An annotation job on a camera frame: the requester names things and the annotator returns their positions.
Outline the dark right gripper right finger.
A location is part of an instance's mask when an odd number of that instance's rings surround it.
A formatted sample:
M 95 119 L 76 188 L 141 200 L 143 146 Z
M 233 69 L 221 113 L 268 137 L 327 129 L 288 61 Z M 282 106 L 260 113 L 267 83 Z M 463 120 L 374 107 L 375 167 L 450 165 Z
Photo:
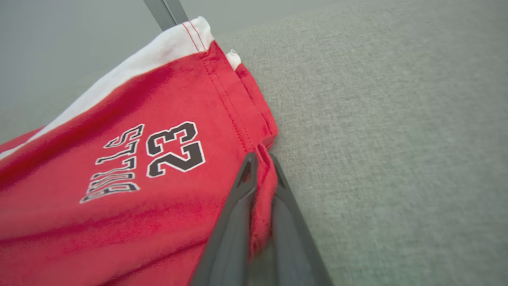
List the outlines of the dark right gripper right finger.
M 272 202 L 275 281 L 277 286 L 334 286 L 282 167 Z

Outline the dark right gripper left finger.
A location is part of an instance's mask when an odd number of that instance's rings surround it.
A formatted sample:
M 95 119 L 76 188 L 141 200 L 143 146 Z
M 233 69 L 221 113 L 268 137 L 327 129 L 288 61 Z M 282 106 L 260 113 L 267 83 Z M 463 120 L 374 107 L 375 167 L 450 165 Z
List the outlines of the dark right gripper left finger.
M 257 168 L 256 154 L 247 154 L 196 265 L 190 286 L 246 286 Z

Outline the red Bulls 23 shorts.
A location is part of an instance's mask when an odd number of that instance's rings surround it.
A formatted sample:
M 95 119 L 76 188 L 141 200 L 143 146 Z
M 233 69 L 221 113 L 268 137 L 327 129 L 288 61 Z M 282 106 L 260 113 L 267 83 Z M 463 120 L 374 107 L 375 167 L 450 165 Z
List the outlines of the red Bulls 23 shorts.
M 0 286 L 187 286 L 246 155 L 250 255 L 271 235 L 277 125 L 203 17 L 46 126 L 0 144 Z

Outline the grey fabric sofa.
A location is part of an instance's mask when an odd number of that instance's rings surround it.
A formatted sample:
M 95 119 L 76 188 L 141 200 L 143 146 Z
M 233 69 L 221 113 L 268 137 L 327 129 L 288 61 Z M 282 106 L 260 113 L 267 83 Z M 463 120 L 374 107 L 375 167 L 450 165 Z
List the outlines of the grey fabric sofa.
M 205 20 L 270 108 L 334 286 L 508 286 L 508 0 L 344 0 L 229 37 Z M 0 144 L 162 32 L 127 0 L 0 0 Z M 277 286 L 270 223 L 246 286 Z

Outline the grey partition frame post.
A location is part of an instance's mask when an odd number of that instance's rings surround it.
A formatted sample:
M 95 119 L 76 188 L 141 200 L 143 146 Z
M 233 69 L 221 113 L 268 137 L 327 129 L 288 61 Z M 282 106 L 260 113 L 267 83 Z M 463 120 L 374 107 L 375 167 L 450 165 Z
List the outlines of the grey partition frame post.
M 162 31 L 189 20 L 180 0 L 143 0 Z

